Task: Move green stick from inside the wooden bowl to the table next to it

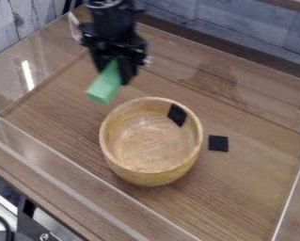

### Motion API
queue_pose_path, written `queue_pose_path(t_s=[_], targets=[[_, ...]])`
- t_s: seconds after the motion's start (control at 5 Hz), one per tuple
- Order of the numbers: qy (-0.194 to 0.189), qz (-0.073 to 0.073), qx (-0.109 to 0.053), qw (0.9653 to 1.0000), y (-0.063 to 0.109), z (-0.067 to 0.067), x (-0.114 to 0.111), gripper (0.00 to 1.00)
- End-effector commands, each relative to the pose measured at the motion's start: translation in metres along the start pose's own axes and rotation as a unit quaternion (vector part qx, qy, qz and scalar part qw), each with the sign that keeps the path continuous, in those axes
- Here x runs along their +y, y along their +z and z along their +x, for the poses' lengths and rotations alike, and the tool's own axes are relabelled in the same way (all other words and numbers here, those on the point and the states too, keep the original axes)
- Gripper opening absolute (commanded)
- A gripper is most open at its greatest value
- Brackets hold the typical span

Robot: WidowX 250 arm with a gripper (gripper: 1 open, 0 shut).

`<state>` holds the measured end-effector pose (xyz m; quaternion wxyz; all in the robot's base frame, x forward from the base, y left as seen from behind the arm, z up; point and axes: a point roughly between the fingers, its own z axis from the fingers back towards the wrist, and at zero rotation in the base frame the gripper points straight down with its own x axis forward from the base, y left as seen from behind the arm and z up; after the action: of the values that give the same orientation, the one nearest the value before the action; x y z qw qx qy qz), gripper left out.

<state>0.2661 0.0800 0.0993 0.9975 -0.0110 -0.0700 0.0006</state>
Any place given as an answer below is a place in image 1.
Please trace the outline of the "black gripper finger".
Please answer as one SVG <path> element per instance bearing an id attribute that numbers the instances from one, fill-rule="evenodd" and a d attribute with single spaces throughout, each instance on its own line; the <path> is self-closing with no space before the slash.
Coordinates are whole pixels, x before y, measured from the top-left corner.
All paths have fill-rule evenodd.
<path id="1" fill-rule="evenodd" d="M 121 84 L 125 86 L 139 73 L 139 66 L 127 57 L 117 60 L 117 69 L 121 78 Z"/>
<path id="2" fill-rule="evenodd" d="M 92 50 L 91 56 L 92 56 L 92 60 L 93 60 L 93 63 L 96 65 L 97 71 L 103 72 L 107 65 L 112 61 L 111 53 L 108 51 Z"/>

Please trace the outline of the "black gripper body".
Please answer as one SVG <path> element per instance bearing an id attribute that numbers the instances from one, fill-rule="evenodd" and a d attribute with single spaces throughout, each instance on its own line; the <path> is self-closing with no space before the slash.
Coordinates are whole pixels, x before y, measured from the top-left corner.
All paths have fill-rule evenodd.
<path id="1" fill-rule="evenodd" d="M 93 36 L 89 51 L 108 51 L 112 59 L 127 57 L 137 65 L 145 64 L 147 41 L 137 34 L 136 19 L 140 9 L 135 0 L 85 0 Z"/>

